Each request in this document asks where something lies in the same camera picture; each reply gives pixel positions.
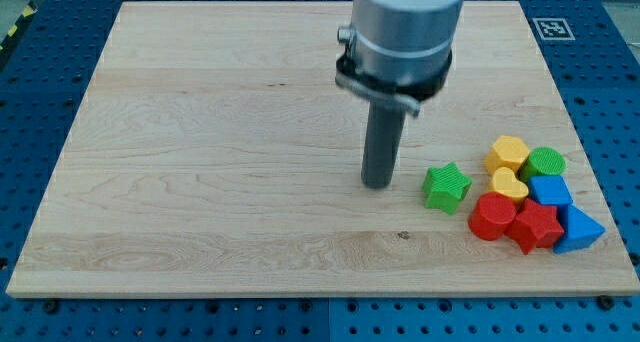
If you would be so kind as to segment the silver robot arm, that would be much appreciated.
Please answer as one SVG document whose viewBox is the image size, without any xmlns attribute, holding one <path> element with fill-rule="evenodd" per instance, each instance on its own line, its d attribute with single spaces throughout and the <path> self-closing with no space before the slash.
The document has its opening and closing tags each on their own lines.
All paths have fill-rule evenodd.
<svg viewBox="0 0 640 342">
<path fill-rule="evenodd" d="M 422 83 L 447 65 L 464 0 L 353 0 L 338 29 L 356 72 L 399 86 Z"/>
</svg>

